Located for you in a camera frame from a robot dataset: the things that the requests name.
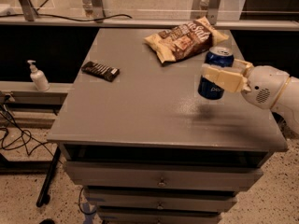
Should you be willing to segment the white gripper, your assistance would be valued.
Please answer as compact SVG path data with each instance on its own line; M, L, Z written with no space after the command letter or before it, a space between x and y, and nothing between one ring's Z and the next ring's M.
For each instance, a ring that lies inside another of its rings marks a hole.
M225 91L241 92L247 102L261 109L273 106L290 78L287 72L275 67L254 67L252 63L239 59L234 59L232 67L204 63L201 75Z

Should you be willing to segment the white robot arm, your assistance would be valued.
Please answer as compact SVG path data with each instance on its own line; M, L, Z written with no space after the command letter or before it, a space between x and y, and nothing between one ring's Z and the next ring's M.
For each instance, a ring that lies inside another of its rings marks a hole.
M244 99L284 118L299 133L299 79L273 66L235 59L232 67L204 63L201 75L228 92L240 92Z

